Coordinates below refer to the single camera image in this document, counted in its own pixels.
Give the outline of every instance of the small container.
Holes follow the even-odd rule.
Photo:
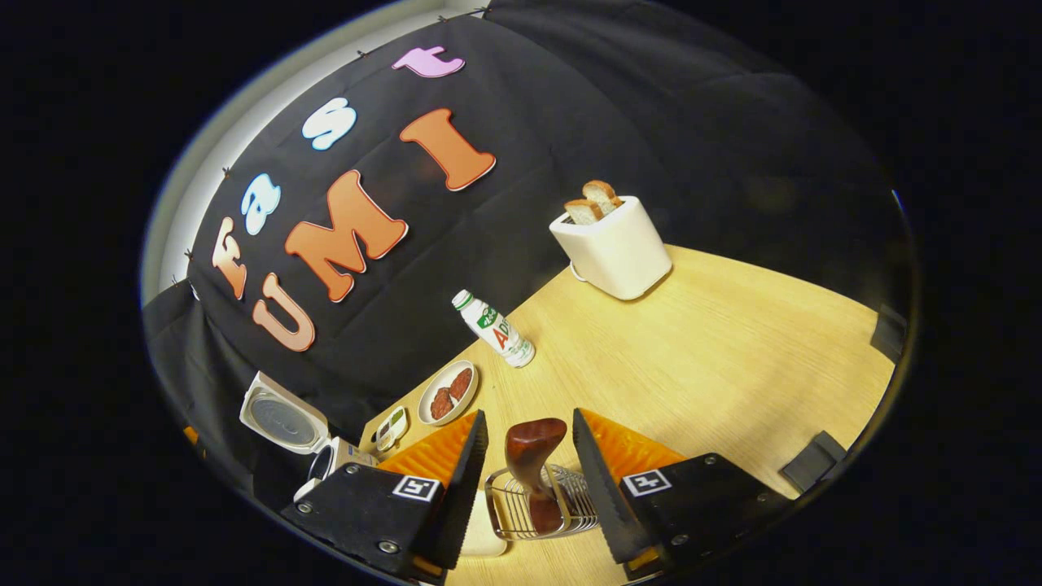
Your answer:
[[[404,407],[398,407],[388,415],[388,418],[376,429],[376,449],[387,451],[405,435],[408,430],[408,415]]]
[[[464,289],[452,298],[452,307],[477,337],[489,343],[506,364],[515,368],[531,362],[536,346],[518,334],[502,314]]]

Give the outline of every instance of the orange letter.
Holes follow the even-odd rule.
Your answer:
[[[221,220],[221,229],[217,231],[217,245],[214,246],[214,266],[221,269],[224,278],[231,284],[231,291],[235,298],[242,300],[243,289],[246,288],[246,265],[237,265],[239,258],[239,243],[231,237],[231,228],[234,222],[231,218]]]
[[[275,319],[268,311],[268,304],[264,299],[257,299],[253,306],[253,323],[268,331],[280,344],[291,350],[302,352],[315,342],[315,324],[312,318],[307,317],[304,310],[290,298],[290,295],[278,286],[278,276],[270,272],[260,286],[260,291],[265,297],[270,297],[281,306],[290,316],[297,321],[297,332],[292,333]]]
[[[406,143],[420,143],[445,171],[445,187],[460,191],[485,175],[496,165],[491,152],[477,152],[449,123],[452,113],[447,107],[428,112],[405,126],[399,138]]]
[[[286,251],[303,259],[329,288],[329,300],[339,303],[354,288],[354,277],[341,274],[332,263],[354,272],[366,272],[366,260],[354,239],[366,243],[366,255],[376,260],[405,238],[408,224],[392,220],[362,189],[362,174],[355,170],[341,175],[329,191],[329,219],[332,229],[309,222],[297,224],[286,238]]]

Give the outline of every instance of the plastic bottle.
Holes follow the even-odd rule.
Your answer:
[[[456,296],[452,297],[452,307],[460,312],[463,320],[478,338],[488,342],[506,360],[506,364],[521,368],[536,356],[536,346],[531,342],[522,338],[502,314],[474,297],[470,291],[464,289],[456,293]]]

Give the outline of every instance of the plate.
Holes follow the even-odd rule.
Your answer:
[[[474,371],[474,374],[470,377],[470,385],[467,387],[467,391],[463,394],[460,400],[449,397],[452,401],[452,411],[449,411],[445,417],[441,419],[433,419],[430,417],[430,404],[435,400],[435,395],[438,394],[438,389],[442,387],[448,387],[452,385],[452,381],[455,380],[456,374],[458,374],[464,369],[470,368]],[[424,389],[423,395],[420,396],[420,405],[417,408],[417,416],[420,421],[428,425],[444,425],[449,421],[455,419],[456,417],[463,415],[464,411],[467,411],[467,406],[474,398],[474,393],[477,391],[477,368],[469,360],[461,360],[458,362],[453,362],[452,364],[446,366],[435,375],[427,388]]]

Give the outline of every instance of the wire toast rack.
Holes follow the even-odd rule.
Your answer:
[[[555,464],[543,466],[543,480],[553,488],[561,507],[561,527],[540,535],[531,522],[528,494],[506,468],[485,481],[489,517],[496,535],[508,541],[564,537],[599,524],[597,511],[590,499],[586,478]]]

